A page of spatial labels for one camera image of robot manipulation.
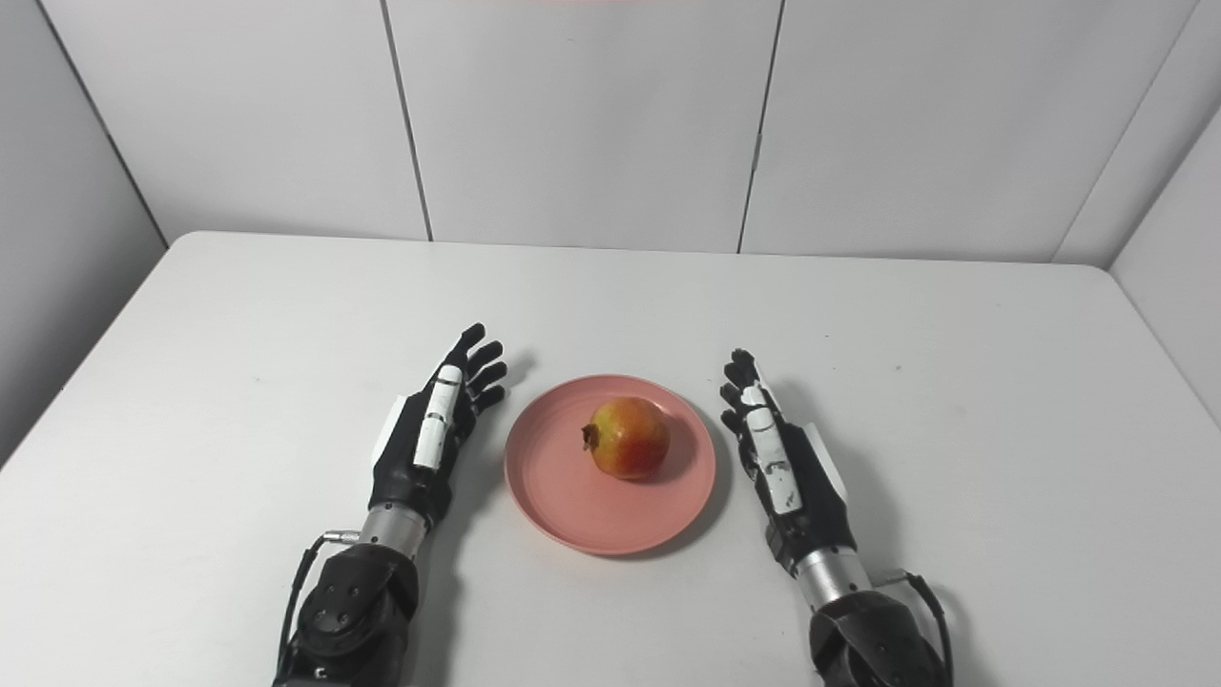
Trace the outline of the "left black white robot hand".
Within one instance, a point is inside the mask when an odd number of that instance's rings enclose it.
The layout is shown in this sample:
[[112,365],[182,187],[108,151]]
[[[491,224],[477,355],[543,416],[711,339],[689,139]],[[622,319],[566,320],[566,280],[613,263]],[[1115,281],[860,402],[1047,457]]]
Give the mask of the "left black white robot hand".
[[407,508],[429,528],[444,519],[458,453],[481,414],[507,397],[503,353],[501,340],[488,340],[485,326],[475,323],[422,388],[404,397],[372,469],[370,508]]

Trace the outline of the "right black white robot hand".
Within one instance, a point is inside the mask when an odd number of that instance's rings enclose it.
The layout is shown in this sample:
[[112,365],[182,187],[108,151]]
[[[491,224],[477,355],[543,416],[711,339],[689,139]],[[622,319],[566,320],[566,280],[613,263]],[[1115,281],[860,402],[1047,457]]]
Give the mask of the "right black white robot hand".
[[734,349],[724,369],[723,423],[767,517],[766,542],[789,575],[813,552],[853,552],[849,509],[825,466],[825,449],[781,412],[755,356]]

